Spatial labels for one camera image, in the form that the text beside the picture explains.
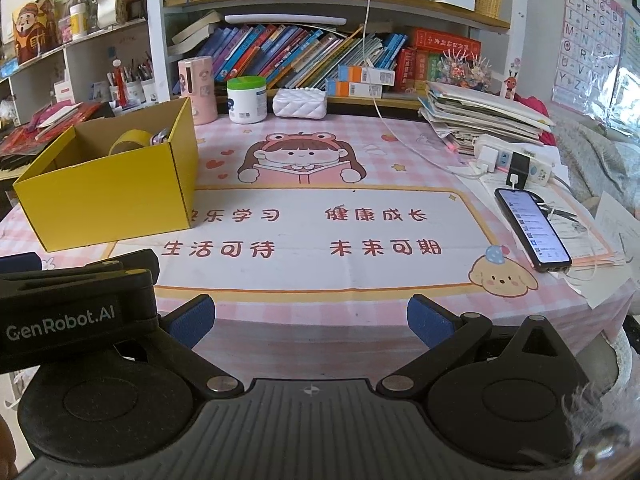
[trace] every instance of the black phone case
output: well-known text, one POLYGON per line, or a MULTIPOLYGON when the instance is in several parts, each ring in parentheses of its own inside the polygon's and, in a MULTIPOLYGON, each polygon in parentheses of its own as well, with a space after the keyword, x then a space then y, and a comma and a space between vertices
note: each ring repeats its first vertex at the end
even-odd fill
MULTIPOLYGON (((513 227, 514 231, 518 235, 518 239, 521 241, 523 247, 527 251, 527 254, 529 255, 529 258, 531 259, 531 262, 533 263, 534 269, 536 269, 538 272, 546 272, 546 271, 550 271, 550 270, 560 270, 560 271, 562 271, 562 270, 569 269, 571 267, 571 265, 572 265, 571 256, 569 256, 569 261, 568 262, 552 262, 552 263, 549 263, 549 264, 544 264, 538 259, 538 255, 536 254, 536 251, 533 250, 533 247, 531 247, 529 239, 524 234, 524 231, 522 230, 522 227, 521 227, 520 223, 518 222, 518 219, 513 215, 513 212, 511 211, 511 209, 509 209, 509 206, 507 206, 507 203, 504 201, 503 196, 500 194, 500 191, 503 190, 503 189, 505 189, 505 190, 507 190, 509 192, 517 192, 517 193, 529 193, 529 192, 526 191, 526 190, 516 190, 516 191, 514 191, 513 189, 508 189, 508 188, 501 187, 501 188, 498 188, 498 189, 495 190, 495 199, 498 201, 498 205, 500 206, 501 211, 505 215, 506 219, 509 221, 509 224, 511 225, 511 227, 513 227)), ((562 243, 562 240, 558 236, 558 233, 556 233, 556 230, 551 225, 551 222, 549 221, 549 218, 547 218, 542 213, 542 211, 540 212, 540 214, 543 216, 543 218, 546 220, 546 223, 549 224, 549 227, 551 227, 551 230, 554 232, 554 234, 558 238, 558 241, 560 242, 560 245, 562 245, 562 248, 564 249, 564 252, 567 253, 567 255, 569 255, 569 251, 566 250, 566 247, 562 243)))

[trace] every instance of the power strip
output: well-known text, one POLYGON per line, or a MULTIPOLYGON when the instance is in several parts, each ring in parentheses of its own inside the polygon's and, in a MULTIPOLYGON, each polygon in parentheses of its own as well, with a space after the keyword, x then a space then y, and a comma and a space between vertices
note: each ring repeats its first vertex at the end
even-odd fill
POLYGON ((540 184, 540 186, 546 186, 551 178, 553 166, 541 159, 539 155, 487 134, 478 137, 474 145, 474 155, 478 164, 486 166, 489 172, 494 170, 509 171, 514 152, 528 156, 530 159, 527 180, 540 184))

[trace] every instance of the white jar with green lid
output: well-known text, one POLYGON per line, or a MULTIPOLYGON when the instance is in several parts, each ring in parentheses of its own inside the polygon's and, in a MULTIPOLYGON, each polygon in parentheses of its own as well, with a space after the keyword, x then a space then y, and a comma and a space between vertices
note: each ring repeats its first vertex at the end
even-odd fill
POLYGON ((258 123, 267 117, 267 80, 257 75, 226 82, 229 119, 238 124, 258 123))

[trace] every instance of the roll of yellow tape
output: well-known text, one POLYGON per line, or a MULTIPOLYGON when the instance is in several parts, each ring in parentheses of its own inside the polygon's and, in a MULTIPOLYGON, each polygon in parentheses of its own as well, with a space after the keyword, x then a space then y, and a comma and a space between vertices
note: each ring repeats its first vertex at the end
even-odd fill
POLYGON ((152 135, 145 130, 129 130, 124 132, 118 140, 113 143, 109 150, 109 155, 117 155, 118 153, 132 152, 139 148, 145 148, 150 145, 152 135))

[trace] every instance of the pink thermos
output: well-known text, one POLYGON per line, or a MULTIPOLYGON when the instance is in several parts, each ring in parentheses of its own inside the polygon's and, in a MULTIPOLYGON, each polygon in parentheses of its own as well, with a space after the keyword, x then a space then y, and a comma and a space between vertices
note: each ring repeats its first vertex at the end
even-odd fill
POLYGON ((193 124, 209 124, 218 118, 218 103, 213 91, 211 56, 191 57, 178 63, 182 97, 191 98, 193 124))

